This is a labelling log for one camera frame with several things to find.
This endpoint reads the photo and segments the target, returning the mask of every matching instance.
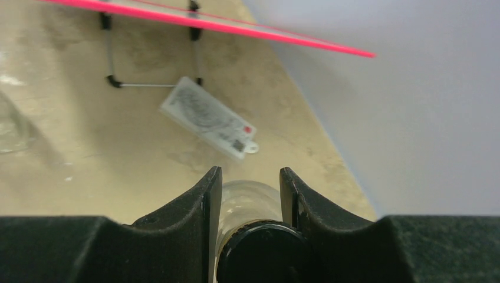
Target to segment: black robot arm part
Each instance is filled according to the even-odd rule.
[[[386,216],[372,223],[289,168],[279,178],[284,222],[316,257],[314,274],[291,282],[500,282],[499,218]],[[213,167],[132,225],[103,216],[0,218],[0,282],[212,282],[221,190],[222,171]]]

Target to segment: metal stand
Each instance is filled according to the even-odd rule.
[[[196,12],[199,9],[199,5],[194,0],[189,0],[189,11],[191,11],[192,17],[197,17]],[[106,56],[108,61],[108,73],[106,77],[109,84],[116,88],[122,87],[175,87],[175,84],[138,84],[138,83],[123,83],[116,79],[114,71],[114,60],[113,60],[113,45],[111,40],[111,15],[101,12],[99,13],[99,18],[101,22],[101,28],[104,30],[105,34],[105,44],[106,44]],[[196,83],[202,85],[202,59],[200,53],[199,40],[201,38],[202,29],[200,28],[189,28],[189,38],[193,42],[193,50],[195,54],[195,72],[196,72]]]

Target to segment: pink board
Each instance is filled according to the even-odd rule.
[[[81,9],[95,10],[109,14],[149,19],[151,21],[167,22],[188,27],[210,29],[247,37],[262,38],[278,42],[303,45],[329,51],[342,52],[352,55],[375,57],[375,54],[342,46],[333,42],[319,40],[281,29],[264,25],[251,24],[234,19],[222,18],[200,12],[191,12],[166,5],[153,4],[143,0],[42,0]]]

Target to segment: table surface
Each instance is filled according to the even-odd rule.
[[[258,129],[260,152],[238,163],[158,112],[169,89],[106,83],[95,12],[33,0],[2,7],[0,88],[28,117],[36,140],[0,155],[0,215],[107,215],[130,223],[217,165],[224,182],[274,188],[288,166],[338,205],[376,218],[267,42],[210,31],[202,37],[205,88]],[[202,7],[252,20],[236,0]],[[175,83],[195,75],[185,27],[115,17],[113,40],[120,80]]]

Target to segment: white power strip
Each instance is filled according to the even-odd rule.
[[[180,79],[160,111],[239,160],[259,150],[252,141],[257,129],[188,77]]]

